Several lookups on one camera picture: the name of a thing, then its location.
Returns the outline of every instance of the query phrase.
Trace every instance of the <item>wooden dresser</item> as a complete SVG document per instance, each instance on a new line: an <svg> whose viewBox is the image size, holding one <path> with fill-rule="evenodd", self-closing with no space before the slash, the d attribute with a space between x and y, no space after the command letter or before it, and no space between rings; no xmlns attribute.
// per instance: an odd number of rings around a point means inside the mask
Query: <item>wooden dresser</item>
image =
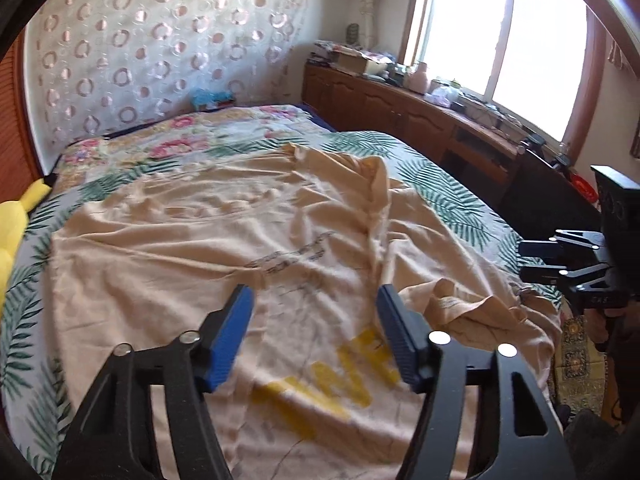
<svg viewBox="0 0 640 480"><path fill-rule="evenodd" d="M408 90L307 65L302 99L340 132L375 130L402 140L494 208L518 169L516 146Z"/></svg>

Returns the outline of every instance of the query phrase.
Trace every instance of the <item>bed frame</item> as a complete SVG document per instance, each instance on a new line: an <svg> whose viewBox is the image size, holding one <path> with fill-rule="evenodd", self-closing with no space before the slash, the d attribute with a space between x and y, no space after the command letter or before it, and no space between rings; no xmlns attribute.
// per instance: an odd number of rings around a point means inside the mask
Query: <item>bed frame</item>
<svg viewBox="0 0 640 480"><path fill-rule="evenodd" d="M42 176L24 108L22 44L21 34L0 62L0 202L19 199Z"/></svg>

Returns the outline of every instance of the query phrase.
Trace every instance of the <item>patterned rug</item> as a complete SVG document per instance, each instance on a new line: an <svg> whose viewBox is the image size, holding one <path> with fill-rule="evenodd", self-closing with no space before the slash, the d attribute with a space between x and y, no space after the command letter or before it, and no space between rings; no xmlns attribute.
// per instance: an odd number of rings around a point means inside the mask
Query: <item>patterned rug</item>
<svg viewBox="0 0 640 480"><path fill-rule="evenodd" d="M606 355L595 349L584 329L562 300L562 341L556 349L554 373L549 377L551 398L577 413L589 408L600 415L607 379Z"/></svg>

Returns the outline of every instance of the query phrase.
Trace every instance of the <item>cabinet door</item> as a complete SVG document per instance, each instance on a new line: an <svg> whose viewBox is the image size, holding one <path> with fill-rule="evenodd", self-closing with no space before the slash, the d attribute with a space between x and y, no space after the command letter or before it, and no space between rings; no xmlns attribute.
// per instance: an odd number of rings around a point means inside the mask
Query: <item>cabinet door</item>
<svg viewBox="0 0 640 480"><path fill-rule="evenodd" d="M305 85L303 89L302 101L311 106L318 115L322 117L324 110L324 101L326 98L327 82L322 77L322 74L307 67L305 70Z"/></svg>
<svg viewBox="0 0 640 480"><path fill-rule="evenodd" d="M349 83L348 80L336 80L331 86L331 102L326 111L327 122L339 132L359 129L357 116L360 95Z"/></svg>
<svg viewBox="0 0 640 480"><path fill-rule="evenodd" d="M429 113L416 113L415 110L409 109L404 114L404 125L399 138L414 150L439 164L453 129L454 122L449 118L434 120Z"/></svg>
<svg viewBox="0 0 640 480"><path fill-rule="evenodd" d="M379 94L364 94L360 111L360 129L397 136L400 114L395 108L395 102Z"/></svg>

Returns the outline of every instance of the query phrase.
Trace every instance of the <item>yellow plush toy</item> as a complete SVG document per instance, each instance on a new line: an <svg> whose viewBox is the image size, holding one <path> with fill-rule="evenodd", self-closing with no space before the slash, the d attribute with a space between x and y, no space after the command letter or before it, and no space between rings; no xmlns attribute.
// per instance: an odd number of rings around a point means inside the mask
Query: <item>yellow plush toy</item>
<svg viewBox="0 0 640 480"><path fill-rule="evenodd" d="M0 204L0 316L4 306L6 284L14 267L15 253L29 223L27 213L46 197L51 188L42 179L29 186L17 202Z"/></svg>

